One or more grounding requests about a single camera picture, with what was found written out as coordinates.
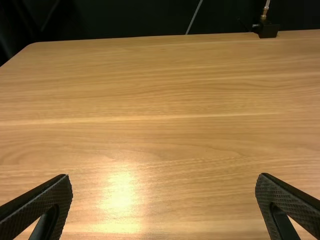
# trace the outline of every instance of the dark wall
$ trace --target dark wall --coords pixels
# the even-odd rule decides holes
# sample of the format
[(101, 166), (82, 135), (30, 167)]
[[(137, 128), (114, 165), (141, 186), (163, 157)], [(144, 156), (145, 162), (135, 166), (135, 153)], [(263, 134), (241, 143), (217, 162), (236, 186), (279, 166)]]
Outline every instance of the dark wall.
[(184, 34), (198, 0), (63, 0), (46, 32), (55, 40)]
[[(265, 0), (203, 0), (190, 34), (251, 30)], [(54, 40), (180, 35), (199, 0), (64, 0), (47, 32)], [(320, 28), (320, 0), (271, 0), (281, 30)]]
[[(203, 0), (189, 33), (250, 31), (265, 2)], [(199, 0), (0, 0), (0, 62), (37, 41), (182, 35), (198, 3)], [(320, 29), (319, 9), (320, 0), (271, 0), (268, 19), (280, 23), (281, 30)]]

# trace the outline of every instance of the table top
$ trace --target table top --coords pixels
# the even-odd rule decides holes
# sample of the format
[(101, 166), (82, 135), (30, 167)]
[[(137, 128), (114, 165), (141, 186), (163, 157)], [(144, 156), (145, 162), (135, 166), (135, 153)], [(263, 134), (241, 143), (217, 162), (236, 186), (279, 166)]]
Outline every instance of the table top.
[(306, 30), (27, 46), (0, 68), (0, 205), (66, 173), (62, 240), (269, 239), (260, 173), (320, 198), (319, 42)]

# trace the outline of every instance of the wooden table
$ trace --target wooden table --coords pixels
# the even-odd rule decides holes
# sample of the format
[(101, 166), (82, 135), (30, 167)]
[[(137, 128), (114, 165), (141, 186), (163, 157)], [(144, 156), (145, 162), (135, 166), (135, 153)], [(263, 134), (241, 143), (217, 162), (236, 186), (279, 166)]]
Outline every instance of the wooden table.
[(319, 43), (308, 30), (27, 46), (0, 68), (0, 204), (66, 173), (62, 240), (269, 239), (259, 173), (320, 198)]

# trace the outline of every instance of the white cable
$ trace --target white cable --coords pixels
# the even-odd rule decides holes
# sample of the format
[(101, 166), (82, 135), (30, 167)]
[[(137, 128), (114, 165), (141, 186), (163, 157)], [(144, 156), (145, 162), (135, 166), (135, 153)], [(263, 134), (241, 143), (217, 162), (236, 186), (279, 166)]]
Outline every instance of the white cable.
[(188, 35), (188, 34), (189, 34), (190, 29), (191, 29), (191, 27), (192, 27), (192, 24), (194, 23), (194, 20), (195, 20), (197, 14), (198, 14), (199, 8), (201, 7), (201, 4), (202, 4), (203, 1), (204, 1), (204, 0), (200, 0), (200, 1), (199, 1), (198, 6), (196, 7), (196, 9), (195, 9), (195, 11), (194, 11), (194, 14), (193, 14), (193, 17), (192, 17), (192, 19), (191, 19), (191, 22), (189, 23), (188, 29), (187, 29), (186, 32), (185, 32), (185, 35)]

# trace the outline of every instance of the metal connector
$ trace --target metal connector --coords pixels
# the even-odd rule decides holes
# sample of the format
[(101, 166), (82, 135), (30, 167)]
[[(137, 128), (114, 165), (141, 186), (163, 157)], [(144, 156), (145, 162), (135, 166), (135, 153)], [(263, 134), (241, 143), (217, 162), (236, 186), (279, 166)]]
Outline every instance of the metal connector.
[(263, 8), (262, 15), (260, 16), (260, 20), (266, 20), (267, 19), (267, 12), (269, 10), (270, 0), (266, 0), (265, 6)]

